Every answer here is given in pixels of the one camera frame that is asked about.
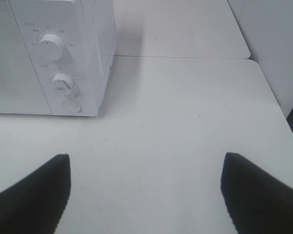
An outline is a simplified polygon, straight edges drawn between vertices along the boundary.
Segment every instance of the round button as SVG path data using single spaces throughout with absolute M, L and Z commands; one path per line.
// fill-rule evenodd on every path
M 46 59 L 57 61 L 62 57 L 65 44 L 57 35 L 45 34 L 38 42 L 37 49 Z
M 58 73 L 54 76 L 52 84 L 58 90 L 62 90 L 64 95 L 70 94 L 75 88 L 72 77 L 66 73 Z
M 63 102 L 63 107 L 69 112 L 77 113 L 82 110 L 82 105 L 75 100 L 65 100 Z

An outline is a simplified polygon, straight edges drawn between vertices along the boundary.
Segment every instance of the power knob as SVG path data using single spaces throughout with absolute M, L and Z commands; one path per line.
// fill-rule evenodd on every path
M 58 90 L 62 90 L 64 95 L 68 95 L 75 89 L 75 82 L 72 76 L 66 73 L 58 73 L 54 76 L 52 84 Z
M 55 34 L 45 34 L 39 40 L 37 49 L 47 60 L 57 61 L 62 57 L 65 43 Z

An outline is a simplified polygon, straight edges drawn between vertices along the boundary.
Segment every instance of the microwave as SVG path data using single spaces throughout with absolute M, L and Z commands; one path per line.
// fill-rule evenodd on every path
M 112 0 L 0 0 L 0 113 L 96 116 L 115 37 Z

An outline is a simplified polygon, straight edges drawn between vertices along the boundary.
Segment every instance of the white table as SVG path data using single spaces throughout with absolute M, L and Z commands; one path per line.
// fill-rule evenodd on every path
M 0 115 L 0 191 L 69 153 L 56 234 L 233 234 L 226 152 L 293 187 L 293 134 L 256 63 L 116 57 L 98 117 Z
M 248 59 L 227 0 L 114 0 L 116 55 Z

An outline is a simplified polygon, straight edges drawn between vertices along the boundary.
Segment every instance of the white wall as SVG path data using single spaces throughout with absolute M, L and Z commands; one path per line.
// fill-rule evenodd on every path
M 293 0 L 228 0 L 284 115 L 293 108 Z

